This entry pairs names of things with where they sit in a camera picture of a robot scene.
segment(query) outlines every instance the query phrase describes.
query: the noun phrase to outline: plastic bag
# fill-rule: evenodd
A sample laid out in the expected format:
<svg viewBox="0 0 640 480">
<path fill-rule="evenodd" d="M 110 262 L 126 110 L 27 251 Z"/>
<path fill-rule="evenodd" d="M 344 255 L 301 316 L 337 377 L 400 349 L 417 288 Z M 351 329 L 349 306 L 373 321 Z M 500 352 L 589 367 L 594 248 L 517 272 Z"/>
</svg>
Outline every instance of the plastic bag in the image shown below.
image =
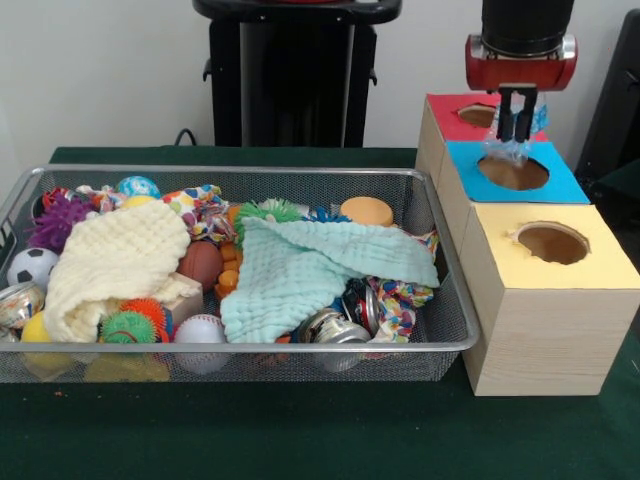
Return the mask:
<svg viewBox="0 0 640 480">
<path fill-rule="evenodd" d="M 523 106 L 524 96 L 518 93 L 514 93 L 511 98 L 511 111 L 516 117 L 522 111 Z M 498 135 L 499 118 L 500 105 L 498 105 L 498 107 L 496 108 L 496 113 L 493 117 L 493 123 L 491 124 L 489 133 L 484 141 L 484 147 L 485 151 L 487 152 L 487 156 L 504 160 L 516 166 L 522 167 L 529 159 L 531 147 L 535 142 L 536 136 L 549 125 L 546 95 L 544 93 L 538 94 L 538 101 L 536 103 L 533 114 L 533 122 L 531 125 L 531 135 L 529 137 L 529 140 L 523 143 L 516 142 L 514 139 L 509 140 L 508 142 L 503 142 L 496 138 Z"/>
</svg>

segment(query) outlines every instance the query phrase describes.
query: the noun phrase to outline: cream towel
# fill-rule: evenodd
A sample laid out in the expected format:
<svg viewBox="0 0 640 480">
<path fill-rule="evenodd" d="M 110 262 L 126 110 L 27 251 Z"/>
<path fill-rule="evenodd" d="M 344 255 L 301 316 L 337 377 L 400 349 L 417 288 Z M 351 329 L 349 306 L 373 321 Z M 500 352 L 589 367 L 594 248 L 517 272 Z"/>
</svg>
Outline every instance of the cream towel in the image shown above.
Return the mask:
<svg viewBox="0 0 640 480">
<path fill-rule="evenodd" d="M 119 300 L 170 302 L 193 287 L 169 277 L 189 246 L 182 219 L 161 200 L 77 224 L 51 272 L 45 328 L 56 342 L 95 342 Z"/>
</svg>

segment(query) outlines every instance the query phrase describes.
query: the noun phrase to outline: metal basket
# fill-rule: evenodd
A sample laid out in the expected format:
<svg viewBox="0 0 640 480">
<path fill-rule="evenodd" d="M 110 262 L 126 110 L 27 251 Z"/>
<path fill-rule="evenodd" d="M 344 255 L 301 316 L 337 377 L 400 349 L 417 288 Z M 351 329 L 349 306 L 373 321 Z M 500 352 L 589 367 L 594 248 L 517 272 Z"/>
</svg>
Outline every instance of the metal basket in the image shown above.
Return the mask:
<svg viewBox="0 0 640 480">
<path fill-rule="evenodd" d="M 282 197 L 328 207 L 365 195 L 393 209 L 412 234 L 437 228 L 441 287 L 417 314 L 408 344 L 35 344 L 0 343 L 0 382 L 437 381 L 478 338 L 478 322 L 431 179 L 405 169 L 309 169 L 47 165 L 26 172 L 0 210 L 0 287 L 26 247 L 31 207 L 56 187 L 115 185 L 144 175 L 161 191 L 213 183 L 233 203 Z M 214 299 L 205 297 L 208 311 Z M 224 364 L 199 375 L 184 365 Z"/>
</svg>

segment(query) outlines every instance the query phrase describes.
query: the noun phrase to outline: mint green towel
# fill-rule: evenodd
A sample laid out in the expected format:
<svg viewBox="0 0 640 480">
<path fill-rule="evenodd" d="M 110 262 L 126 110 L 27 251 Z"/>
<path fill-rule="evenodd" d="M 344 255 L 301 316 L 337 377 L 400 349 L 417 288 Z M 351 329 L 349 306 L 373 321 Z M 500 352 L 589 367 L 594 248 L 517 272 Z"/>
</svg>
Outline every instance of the mint green towel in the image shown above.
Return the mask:
<svg viewBox="0 0 640 480">
<path fill-rule="evenodd" d="M 231 343 L 272 343 L 367 275 L 437 287 L 426 247 L 397 228 L 246 218 L 238 288 L 222 301 Z"/>
</svg>

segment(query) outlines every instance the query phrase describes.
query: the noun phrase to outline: blue paper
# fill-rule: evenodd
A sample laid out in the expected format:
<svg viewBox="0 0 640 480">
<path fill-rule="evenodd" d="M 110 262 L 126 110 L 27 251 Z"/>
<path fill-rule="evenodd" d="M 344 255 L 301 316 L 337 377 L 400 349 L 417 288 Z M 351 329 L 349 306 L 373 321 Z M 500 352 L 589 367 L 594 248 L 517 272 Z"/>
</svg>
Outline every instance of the blue paper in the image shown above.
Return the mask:
<svg viewBox="0 0 640 480">
<path fill-rule="evenodd" d="M 534 190 L 511 190 L 491 182 L 478 168 L 486 156 L 480 142 L 447 142 L 453 164 L 469 199 L 479 203 L 557 203 L 589 204 L 560 154 L 552 143 L 538 142 L 529 156 L 549 171 L 549 181 Z"/>
</svg>

